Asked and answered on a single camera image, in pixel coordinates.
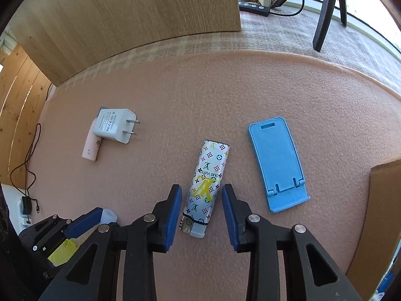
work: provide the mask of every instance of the wall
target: wall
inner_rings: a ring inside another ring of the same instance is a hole
[[[21,46],[5,59],[0,73],[0,181],[12,185],[11,172],[25,162],[50,81]],[[13,183],[25,188],[25,168],[13,173]]]

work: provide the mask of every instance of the white device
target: white device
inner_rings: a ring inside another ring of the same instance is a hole
[[[23,205],[21,197],[23,196],[17,188],[10,185],[1,184],[4,198],[9,207],[9,217],[11,224],[17,234],[21,233],[22,230],[32,225],[32,219],[28,219],[28,215],[23,214]]]
[[[96,121],[97,118],[92,121],[82,152],[82,157],[91,161],[96,161],[97,152],[99,151],[100,143],[102,142],[102,138],[93,133]]]
[[[129,109],[102,109],[97,117],[93,134],[110,140],[128,143],[134,130],[136,115]]]

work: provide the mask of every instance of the lighter metal cap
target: lighter metal cap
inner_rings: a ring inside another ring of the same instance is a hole
[[[196,223],[192,218],[183,216],[180,222],[180,230],[195,238],[203,238],[205,236],[206,225]]]

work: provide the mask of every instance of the metal screw head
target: metal screw head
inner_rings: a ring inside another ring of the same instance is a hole
[[[97,228],[97,230],[98,230],[100,233],[106,233],[106,232],[109,231],[109,229],[110,229],[110,226],[107,225],[107,224],[102,224],[102,225],[100,225],[100,226]]]
[[[295,225],[294,230],[298,233],[305,233],[306,227],[303,226],[302,224],[297,224],[297,225]]]
[[[260,221],[260,216],[257,214],[251,214],[248,216],[248,219],[253,223],[257,223]]]
[[[146,214],[144,216],[144,221],[145,222],[153,222],[156,219],[156,216],[153,214]]]

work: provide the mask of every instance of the cardboard box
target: cardboard box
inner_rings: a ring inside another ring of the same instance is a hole
[[[374,294],[401,238],[401,160],[370,170],[368,208],[347,277],[363,300]]]

